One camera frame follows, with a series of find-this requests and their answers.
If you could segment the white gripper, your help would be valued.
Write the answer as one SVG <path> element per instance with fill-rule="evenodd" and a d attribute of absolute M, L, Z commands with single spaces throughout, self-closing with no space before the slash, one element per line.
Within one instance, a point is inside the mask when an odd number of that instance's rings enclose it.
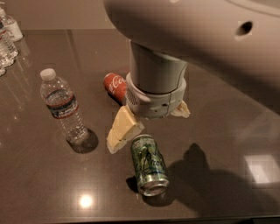
<path fill-rule="evenodd" d="M 183 97 L 186 91 L 186 80 L 181 78 L 176 90 L 167 94 L 149 94 L 137 88 L 126 76 L 126 104 L 118 110 L 107 136 L 107 147 L 111 154 L 117 153 L 128 141 L 138 136 L 144 125 L 137 117 L 158 119 L 168 115 L 188 118 L 191 114 Z"/>

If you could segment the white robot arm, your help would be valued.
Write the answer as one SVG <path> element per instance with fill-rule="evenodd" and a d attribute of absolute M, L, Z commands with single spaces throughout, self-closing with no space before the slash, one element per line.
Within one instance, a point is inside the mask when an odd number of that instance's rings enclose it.
<path fill-rule="evenodd" d="M 116 118 L 184 116 L 188 64 L 239 83 L 279 110 L 280 0 L 103 0 L 129 39 L 126 103 Z"/>

